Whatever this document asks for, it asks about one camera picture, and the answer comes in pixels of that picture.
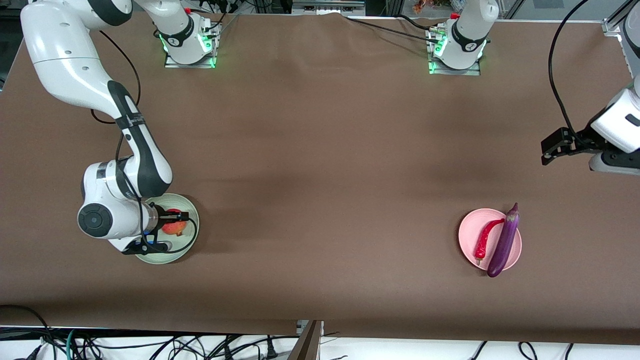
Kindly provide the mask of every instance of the green led light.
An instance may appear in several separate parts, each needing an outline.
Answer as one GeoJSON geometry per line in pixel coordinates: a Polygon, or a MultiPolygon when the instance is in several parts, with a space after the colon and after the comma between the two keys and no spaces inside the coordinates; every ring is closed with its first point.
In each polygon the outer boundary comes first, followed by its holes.
{"type": "Polygon", "coordinates": [[[437,56],[441,56],[444,52],[444,47],[447,46],[447,37],[442,37],[442,39],[438,42],[438,45],[435,48],[434,53],[437,56]]]}
{"type": "Polygon", "coordinates": [[[164,42],[164,39],[162,38],[162,35],[160,35],[159,37],[160,37],[160,41],[162,42],[162,48],[168,54],[169,50],[166,49],[166,43],[164,42]]]}
{"type": "Polygon", "coordinates": [[[202,50],[205,52],[209,52],[209,48],[211,47],[211,43],[204,43],[205,41],[207,41],[207,37],[200,37],[198,38],[198,41],[200,42],[200,46],[202,46],[202,50]]]}

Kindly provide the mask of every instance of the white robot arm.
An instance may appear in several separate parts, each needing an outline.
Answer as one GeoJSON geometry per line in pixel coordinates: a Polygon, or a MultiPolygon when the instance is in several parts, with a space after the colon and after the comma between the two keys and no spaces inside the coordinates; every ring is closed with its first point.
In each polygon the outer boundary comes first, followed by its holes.
{"type": "MultiPolygon", "coordinates": [[[[623,26],[624,35],[640,56],[640,3],[631,9],[623,26]]],[[[541,146],[542,165],[560,156],[586,152],[594,154],[589,161],[593,171],[640,175],[640,76],[597,113],[584,130],[574,136],[567,127],[561,127],[541,146]]]]}
{"type": "Polygon", "coordinates": [[[482,54],[486,37],[499,13],[495,0],[467,1],[460,18],[444,23],[446,37],[434,55],[452,69],[471,67],[482,54]]]}
{"type": "MultiPolygon", "coordinates": [[[[142,4],[161,33],[178,39],[168,49],[174,60],[188,63],[202,58],[202,42],[195,37],[205,31],[200,28],[204,22],[187,15],[178,0],[142,4]]],[[[131,247],[140,242],[141,229],[157,231],[166,222],[187,220],[188,214],[139,204],[140,198],[158,197],[167,190],[173,179],[171,167],[129,92],[102,67],[88,34],[91,29],[120,25],[130,17],[130,0],[41,0],[25,6],[20,14],[24,40],[44,88],[61,101],[114,118],[133,152],[128,158],[86,169],[84,204],[77,220],[87,235],[134,253],[131,247]]],[[[156,249],[168,248],[158,244],[156,249]]]]}

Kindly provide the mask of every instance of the black cable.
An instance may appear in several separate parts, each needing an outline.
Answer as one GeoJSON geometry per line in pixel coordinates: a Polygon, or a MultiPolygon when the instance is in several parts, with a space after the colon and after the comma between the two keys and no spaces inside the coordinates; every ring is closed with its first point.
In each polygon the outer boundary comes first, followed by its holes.
{"type": "Polygon", "coordinates": [[[520,351],[522,356],[524,356],[527,360],[538,360],[538,355],[536,354],[536,351],[533,349],[533,345],[531,345],[531,343],[529,343],[528,341],[519,342],[518,343],[518,350],[520,351]],[[533,359],[531,359],[527,354],[524,353],[524,349],[522,348],[523,344],[527,344],[529,349],[531,349],[531,353],[533,354],[533,359]]]}
{"type": "Polygon", "coordinates": [[[204,360],[211,360],[213,357],[218,356],[218,353],[221,352],[225,348],[225,346],[229,346],[232,342],[239,339],[240,337],[241,335],[227,336],[216,347],[214,347],[213,350],[209,352],[209,354],[204,358],[204,360]]]}
{"type": "MultiPolygon", "coordinates": [[[[138,97],[136,98],[136,106],[137,106],[140,103],[141,85],[140,85],[140,76],[138,75],[138,70],[136,70],[136,66],[133,65],[133,62],[131,61],[131,59],[129,59],[129,57],[124,52],[124,50],[122,50],[122,48],[120,46],[118,46],[118,44],[116,44],[116,42],[113,41],[113,39],[111,37],[109,37],[109,35],[107,35],[102,30],[100,30],[100,34],[103,34],[104,37],[106,37],[107,40],[109,40],[113,44],[113,46],[115,46],[116,49],[118,49],[120,51],[120,54],[122,54],[122,56],[124,56],[124,58],[127,60],[129,65],[131,66],[131,69],[133,70],[133,73],[136,75],[136,82],[138,83],[138,97]]],[[[105,121],[105,120],[99,119],[98,116],[96,116],[94,109],[91,109],[91,116],[93,116],[93,118],[97,122],[101,122],[103,124],[115,124],[116,123],[115,121],[105,121]]]]}
{"type": "Polygon", "coordinates": [[[353,22],[357,22],[359,24],[363,24],[363,25],[367,25],[367,26],[372,26],[374,28],[378,28],[378,29],[382,29],[382,30],[387,30],[387,31],[391,31],[392,33],[396,33],[396,34],[400,34],[400,35],[404,35],[406,37],[410,37],[410,38],[416,38],[419,40],[423,40],[423,41],[427,41],[427,42],[432,42],[434,44],[437,44],[438,41],[436,39],[432,39],[432,38],[426,38],[426,37],[419,37],[417,35],[413,35],[413,34],[407,34],[407,33],[403,33],[402,31],[398,31],[398,30],[393,30],[393,29],[389,29],[389,28],[385,28],[384,26],[380,26],[380,25],[375,25],[375,24],[371,24],[369,22],[364,22],[358,19],[352,19],[350,17],[345,17],[345,19],[353,21],[353,22]]]}
{"type": "Polygon", "coordinates": [[[151,355],[151,357],[149,358],[149,360],[156,360],[156,358],[158,357],[158,355],[160,355],[160,353],[162,352],[162,350],[164,350],[164,348],[166,348],[170,343],[172,343],[174,340],[176,340],[178,337],[174,336],[171,338],[171,340],[169,341],[165,341],[162,346],[160,346],[158,349],[156,349],[156,351],[151,355]]]}
{"type": "Polygon", "coordinates": [[[254,345],[254,347],[258,348],[258,360],[262,360],[262,352],[260,352],[260,347],[258,345],[254,345]]]}
{"type": "Polygon", "coordinates": [[[564,360],[569,360],[569,353],[571,352],[571,349],[573,349],[573,343],[570,343],[566,348],[566,351],[564,352],[564,360]]]}
{"type": "Polygon", "coordinates": [[[121,346],[121,347],[108,347],[108,346],[105,346],[105,345],[98,345],[96,343],[93,343],[93,346],[97,347],[97,348],[107,348],[107,349],[120,350],[120,349],[125,349],[125,348],[152,347],[152,346],[156,346],[156,345],[162,345],[164,343],[166,343],[166,341],[162,341],[162,342],[159,342],[159,343],[151,343],[151,344],[127,345],[127,346],[121,346]]]}
{"type": "Polygon", "coordinates": [[[594,149],[594,147],[592,147],[590,143],[586,143],[581,137],[579,137],[578,134],[573,129],[573,126],[571,125],[571,120],[569,120],[569,115],[567,115],[566,108],[564,108],[564,103],[562,102],[562,99],[560,99],[560,95],[558,94],[558,90],[556,89],[556,82],[554,81],[554,70],[553,70],[554,50],[556,50],[556,42],[558,40],[558,36],[560,35],[560,32],[564,28],[564,25],[569,20],[571,15],[573,15],[573,13],[575,13],[587,1],[589,0],[582,0],[580,3],[578,3],[578,5],[576,5],[573,9],[571,9],[571,11],[568,14],[566,14],[564,19],[560,23],[560,26],[558,26],[558,29],[556,30],[556,34],[554,35],[554,39],[553,41],[551,41],[551,48],[549,49],[548,70],[549,70],[549,83],[551,85],[551,90],[554,93],[554,97],[556,97],[556,101],[558,105],[560,105],[560,111],[562,112],[562,116],[564,117],[566,126],[569,128],[569,132],[576,139],[576,141],[578,141],[582,146],[588,149],[594,149]]]}
{"type": "Polygon", "coordinates": [[[72,339],[69,346],[71,347],[71,353],[75,355],[74,359],[78,359],[78,360],[82,359],[82,357],[80,356],[80,350],[78,349],[75,338],[72,339]]]}
{"type": "MultiPolygon", "coordinates": [[[[120,144],[122,143],[122,135],[120,135],[120,140],[118,141],[118,148],[116,149],[116,155],[118,156],[119,152],[120,152],[120,144]]],[[[142,242],[150,247],[152,250],[156,251],[156,252],[160,252],[162,254],[176,254],[180,251],[183,251],[184,249],[188,248],[189,246],[191,246],[191,244],[193,244],[193,242],[196,240],[196,235],[198,234],[198,225],[196,224],[196,222],[192,219],[189,218],[189,221],[193,224],[193,236],[191,237],[191,240],[187,243],[187,245],[179,248],[178,250],[161,250],[158,249],[154,246],[152,246],[151,244],[149,244],[149,242],[147,241],[147,235],[145,234],[145,228],[143,225],[143,221],[142,219],[144,218],[144,212],[142,211],[142,198],[138,196],[138,193],[136,193],[136,190],[133,187],[133,184],[131,184],[131,180],[129,180],[129,177],[127,176],[127,174],[125,174],[125,172],[122,172],[122,175],[124,176],[125,181],[127,181],[127,185],[129,185],[129,188],[131,189],[131,192],[133,193],[133,195],[136,197],[136,200],[138,201],[138,208],[140,209],[140,235],[142,238],[142,242]]]]}
{"type": "Polygon", "coordinates": [[[237,353],[239,353],[240,351],[242,351],[242,350],[244,350],[244,349],[246,349],[246,348],[248,348],[248,347],[252,347],[252,346],[254,346],[254,345],[257,345],[257,344],[259,344],[259,343],[262,343],[263,341],[267,341],[268,339],[271,339],[271,340],[277,340],[277,339],[295,339],[295,338],[299,338],[299,336],[286,336],[286,335],[285,335],[285,336],[272,336],[272,337],[270,337],[270,338],[264,338],[264,339],[261,339],[261,340],[254,341],[253,343],[240,345],[240,346],[238,346],[237,348],[235,348],[235,349],[231,350],[231,354],[230,354],[230,355],[231,355],[231,356],[236,355],[236,354],[237,354],[237,353]]]}
{"type": "Polygon", "coordinates": [[[477,360],[478,356],[480,356],[480,352],[482,351],[482,349],[484,348],[486,343],[487,343],[487,341],[483,341],[482,343],[480,343],[480,346],[476,350],[476,353],[469,360],[477,360]]]}
{"type": "Polygon", "coordinates": [[[178,353],[180,351],[186,350],[188,352],[191,352],[192,354],[196,355],[196,360],[198,359],[198,355],[204,357],[205,354],[200,354],[199,352],[197,352],[194,348],[191,348],[189,346],[190,343],[194,342],[196,339],[198,339],[199,336],[194,336],[193,339],[187,341],[186,343],[181,342],[180,340],[176,339],[174,340],[173,343],[173,350],[172,352],[170,352],[169,354],[171,355],[168,360],[175,360],[175,357],[178,355],[178,353]],[[175,343],[180,344],[181,346],[179,348],[175,347],[175,343]]]}
{"type": "Polygon", "coordinates": [[[31,313],[32,315],[37,317],[38,321],[40,321],[40,323],[42,324],[42,327],[44,327],[46,335],[48,335],[48,337],[51,340],[51,343],[53,345],[53,359],[56,360],[58,358],[58,350],[56,349],[56,345],[55,345],[55,341],[56,340],[53,337],[53,335],[51,334],[51,330],[50,330],[49,326],[47,325],[47,322],[44,321],[42,316],[40,316],[40,314],[38,314],[37,311],[35,311],[34,309],[31,309],[28,306],[13,305],[13,304],[0,305],[0,309],[18,309],[18,310],[22,310],[22,311],[27,311],[28,313],[31,313]]]}
{"type": "Polygon", "coordinates": [[[206,351],[204,350],[204,344],[202,343],[202,341],[200,341],[199,337],[198,337],[197,342],[200,345],[200,348],[202,349],[202,357],[205,357],[207,354],[206,354],[206,351]]]}
{"type": "Polygon", "coordinates": [[[116,163],[118,162],[118,159],[120,158],[120,147],[122,146],[122,140],[124,139],[124,135],[122,133],[120,133],[120,139],[118,140],[118,146],[116,147],[116,163]]]}
{"type": "Polygon", "coordinates": [[[225,18],[225,16],[227,15],[227,13],[222,13],[222,16],[220,17],[220,20],[218,20],[215,24],[209,26],[208,28],[205,28],[205,31],[209,31],[213,28],[215,28],[216,26],[220,25],[222,23],[222,20],[225,18]]]}
{"type": "Polygon", "coordinates": [[[413,21],[413,19],[411,19],[409,16],[403,15],[401,13],[399,13],[397,15],[394,15],[394,17],[400,17],[400,18],[402,18],[404,20],[407,20],[411,25],[415,26],[416,28],[423,29],[423,30],[428,30],[429,29],[429,26],[422,26],[422,25],[418,24],[417,22],[413,21]]]}
{"type": "Polygon", "coordinates": [[[267,335],[267,359],[275,359],[278,357],[278,353],[276,352],[275,347],[273,346],[273,341],[271,340],[271,335],[267,335]]]}

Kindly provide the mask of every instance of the eggplant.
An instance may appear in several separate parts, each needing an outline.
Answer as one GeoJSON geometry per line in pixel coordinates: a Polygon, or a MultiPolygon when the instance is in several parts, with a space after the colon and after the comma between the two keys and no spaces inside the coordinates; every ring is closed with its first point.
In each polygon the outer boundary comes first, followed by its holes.
{"type": "Polygon", "coordinates": [[[518,203],[516,202],[513,208],[507,212],[498,244],[495,246],[495,252],[493,252],[489,267],[486,269],[486,274],[489,275],[489,277],[498,276],[502,272],[502,269],[504,269],[504,265],[507,264],[511,246],[513,245],[513,238],[516,236],[516,230],[518,230],[519,221],[520,213],[518,212],[518,203]]]}

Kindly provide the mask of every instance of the pomegranate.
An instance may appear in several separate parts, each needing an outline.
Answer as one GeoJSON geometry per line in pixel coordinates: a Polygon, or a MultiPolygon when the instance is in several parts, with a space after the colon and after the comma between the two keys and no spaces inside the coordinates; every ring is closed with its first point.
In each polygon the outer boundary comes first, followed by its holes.
{"type": "MultiPolygon", "coordinates": [[[[179,213],[180,210],[178,210],[178,209],[169,209],[169,210],[167,210],[167,212],[168,213],[179,213]]],[[[163,225],[162,226],[162,231],[167,235],[181,236],[182,235],[182,230],[184,230],[185,227],[187,227],[187,222],[186,221],[172,222],[172,223],[163,225]]]]}

